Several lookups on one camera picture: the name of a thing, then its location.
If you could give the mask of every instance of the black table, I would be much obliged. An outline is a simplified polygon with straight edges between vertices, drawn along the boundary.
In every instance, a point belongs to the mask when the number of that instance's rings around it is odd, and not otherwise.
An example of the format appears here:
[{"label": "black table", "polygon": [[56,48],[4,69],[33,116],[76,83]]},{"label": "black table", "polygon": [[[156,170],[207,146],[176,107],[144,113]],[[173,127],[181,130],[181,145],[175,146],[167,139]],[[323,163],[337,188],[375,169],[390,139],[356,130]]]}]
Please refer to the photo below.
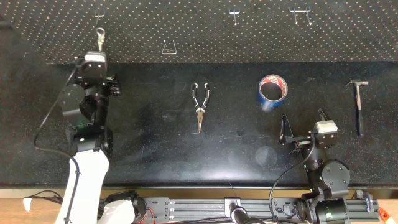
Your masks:
[{"label": "black table", "polygon": [[[37,152],[32,141],[56,99],[69,65],[45,66],[24,43],[2,45],[0,71],[0,185],[2,188],[65,187],[66,158]],[[330,158],[351,168],[351,188],[398,187],[398,64],[394,62],[305,62],[227,64],[111,65],[122,95],[111,98],[108,125],[114,151],[105,188],[250,187],[269,188],[302,160],[280,146],[280,117],[286,113],[296,136],[317,122],[317,109],[339,126]],[[257,85],[268,74],[282,76],[289,87],[280,108],[260,110]],[[356,135],[354,78],[361,88],[365,136]],[[211,95],[197,134],[191,84],[205,82]],[[56,107],[39,144],[67,150],[67,127]],[[281,187],[306,188],[304,169],[284,177]]]}]

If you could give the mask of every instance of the wooden surface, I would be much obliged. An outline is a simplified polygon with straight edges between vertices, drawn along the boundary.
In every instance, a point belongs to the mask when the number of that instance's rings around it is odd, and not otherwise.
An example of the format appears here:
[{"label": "wooden surface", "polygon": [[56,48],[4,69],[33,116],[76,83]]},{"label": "wooden surface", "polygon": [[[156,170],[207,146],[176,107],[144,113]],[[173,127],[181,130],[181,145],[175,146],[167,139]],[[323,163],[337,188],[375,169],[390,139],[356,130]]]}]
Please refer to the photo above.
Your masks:
[{"label": "wooden surface", "polygon": [[[394,220],[398,220],[398,200],[379,200]],[[0,199],[0,223],[28,224],[54,223],[60,210],[60,205],[45,200],[33,200],[30,212],[26,212],[22,199]],[[384,223],[366,222],[366,224]]]}]

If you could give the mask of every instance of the pegboard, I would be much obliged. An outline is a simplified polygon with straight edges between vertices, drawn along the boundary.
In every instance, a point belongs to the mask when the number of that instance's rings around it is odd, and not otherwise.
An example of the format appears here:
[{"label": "pegboard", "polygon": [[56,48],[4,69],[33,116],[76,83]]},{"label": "pegboard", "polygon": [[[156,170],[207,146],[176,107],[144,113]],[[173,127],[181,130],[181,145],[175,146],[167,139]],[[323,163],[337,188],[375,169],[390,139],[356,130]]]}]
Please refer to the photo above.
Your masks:
[{"label": "pegboard", "polygon": [[2,0],[0,14],[47,63],[95,50],[97,27],[113,63],[398,60],[396,0]]}]

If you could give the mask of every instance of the pliers handle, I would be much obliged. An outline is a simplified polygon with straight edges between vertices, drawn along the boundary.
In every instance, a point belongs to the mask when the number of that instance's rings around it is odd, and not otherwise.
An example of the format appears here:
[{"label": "pliers handle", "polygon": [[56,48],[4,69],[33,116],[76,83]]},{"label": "pliers handle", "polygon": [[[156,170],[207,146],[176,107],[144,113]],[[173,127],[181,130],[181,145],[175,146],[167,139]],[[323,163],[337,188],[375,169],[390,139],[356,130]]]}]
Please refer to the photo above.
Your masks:
[{"label": "pliers handle", "polygon": [[209,90],[208,83],[205,84],[205,88],[206,88],[206,98],[205,98],[202,106],[199,106],[199,103],[198,103],[198,100],[197,100],[198,84],[194,83],[192,85],[192,101],[193,101],[193,104],[195,105],[196,112],[202,111],[204,113],[205,109],[207,107],[207,104],[209,103],[210,90]]}]

